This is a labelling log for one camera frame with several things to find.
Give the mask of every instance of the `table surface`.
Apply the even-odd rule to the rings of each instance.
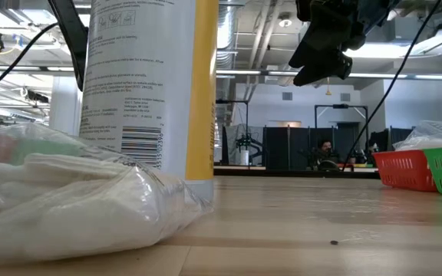
[[[219,177],[214,205],[150,248],[0,268],[0,276],[442,276],[439,194],[379,180]]]

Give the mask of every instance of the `man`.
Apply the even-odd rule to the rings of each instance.
[[[332,151],[332,142],[330,140],[320,140],[318,142],[318,148],[323,153],[330,153]]]
[[[310,163],[314,169],[322,170],[322,168],[319,167],[323,161],[332,161],[336,168],[339,161],[338,154],[332,151],[332,142],[327,139],[318,141],[318,148],[313,150],[312,160]]]

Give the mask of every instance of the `barcode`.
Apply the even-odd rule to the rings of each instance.
[[[159,127],[124,126],[122,128],[123,154],[161,169],[163,134]]]

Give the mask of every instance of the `person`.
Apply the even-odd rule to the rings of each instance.
[[[318,142],[318,148],[323,153],[330,153],[332,151],[332,142],[331,142],[331,140],[320,140]]]
[[[331,140],[323,139],[318,141],[318,148],[313,150],[310,163],[314,168],[320,167],[323,161],[332,161],[335,166],[339,162],[339,156],[332,150]]]
[[[376,141],[369,140],[368,143],[368,151],[366,152],[366,158],[368,160],[368,165],[373,165],[376,168],[376,160],[373,157],[373,153],[377,153],[379,151]]]

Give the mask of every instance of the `white plastic bag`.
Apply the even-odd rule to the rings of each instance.
[[[399,150],[423,150],[442,147],[442,122],[421,121],[405,141],[395,143]]]
[[[150,246],[210,209],[119,153],[36,124],[0,129],[0,264]]]

